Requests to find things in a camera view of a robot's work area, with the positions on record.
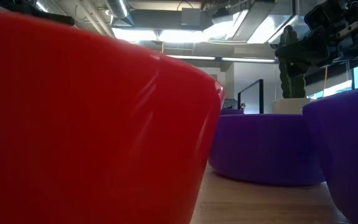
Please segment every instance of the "fluorescent light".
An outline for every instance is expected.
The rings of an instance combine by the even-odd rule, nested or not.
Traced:
[[[199,43],[208,40],[201,31],[190,30],[163,30],[158,39],[168,43]]]
[[[244,10],[242,12],[237,12],[233,15],[233,19],[235,20],[233,26],[230,28],[230,30],[226,33],[226,40],[234,37],[234,34],[236,34],[237,30],[240,28],[242,21],[246,18],[248,14],[248,9]]]
[[[190,59],[190,60],[215,60],[215,57],[189,56],[189,55],[167,55],[173,58]]]
[[[119,29],[112,28],[117,39],[129,42],[138,42],[141,40],[157,40],[157,36],[153,30],[145,29]]]
[[[223,57],[222,61],[224,61],[224,62],[256,62],[256,63],[275,63],[276,62],[276,60],[273,60],[273,59],[230,58],[230,57]]]
[[[45,6],[43,6],[40,2],[37,1],[36,5],[37,5],[38,8],[40,8],[42,11],[48,12],[47,8],[45,8]]]
[[[271,37],[267,42],[268,43],[271,43],[273,42],[275,39],[277,39],[278,37],[280,37],[283,33],[284,33],[284,28],[288,25],[291,25],[293,26],[295,22],[298,22],[298,19],[299,17],[298,16],[294,16],[291,20],[289,20],[286,24],[284,24],[284,26],[279,30],[277,31],[276,34],[274,34],[273,37]]]

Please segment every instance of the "wooden table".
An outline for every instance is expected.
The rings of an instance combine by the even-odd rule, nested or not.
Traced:
[[[325,183],[272,187],[225,178],[207,166],[191,224],[349,223]]]

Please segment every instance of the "cactus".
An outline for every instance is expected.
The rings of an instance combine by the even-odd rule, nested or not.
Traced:
[[[280,43],[278,47],[287,46],[298,41],[298,35],[293,30],[292,26],[286,26],[284,28],[284,33],[280,37]],[[291,62],[285,60],[284,58],[278,58],[279,69],[280,69],[280,79],[281,79],[281,88],[283,90],[284,98],[305,98],[305,75],[298,75],[297,77],[290,78],[288,76],[288,68],[291,65]]]

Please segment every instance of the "exposed ductwork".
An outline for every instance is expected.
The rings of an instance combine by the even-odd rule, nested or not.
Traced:
[[[82,0],[85,2],[85,4],[88,7],[88,10],[92,15],[96,18],[96,20],[99,22],[99,25],[104,29],[104,31],[109,35],[110,37],[114,37],[114,34],[112,33],[111,29],[105,24],[104,19],[99,15],[95,7],[90,3],[89,0]]]
[[[93,17],[91,16],[91,14],[88,12],[88,10],[86,10],[84,4],[82,3],[82,1],[80,0],[75,0],[77,6],[83,11],[83,13],[85,14],[85,16],[89,19],[90,23],[92,23],[93,27],[100,33],[100,34],[104,34],[102,31],[102,28],[100,28],[100,26],[98,25],[98,23],[95,21],[95,19],[93,19]]]
[[[134,26],[134,21],[129,14],[131,9],[126,0],[107,0],[107,5],[112,14],[112,24],[115,20],[120,19]]]
[[[182,11],[136,9],[131,12],[134,26],[120,20],[113,22],[113,28],[136,29],[170,29],[170,30],[205,30],[213,25],[212,20],[199,9],[183,9]]]

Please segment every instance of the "purple bowl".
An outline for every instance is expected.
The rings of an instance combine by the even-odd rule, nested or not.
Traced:
[[[230,114],[244,114],[242,110],[235,110],[235,109],[222,109],[221,115],[230,115]]]
[[[219,174],[261,184],[324,181],[302,115],[221,116],[209,164]]]
[[[321,167],[338,209],[358,224],[358,90],[303,108]]]

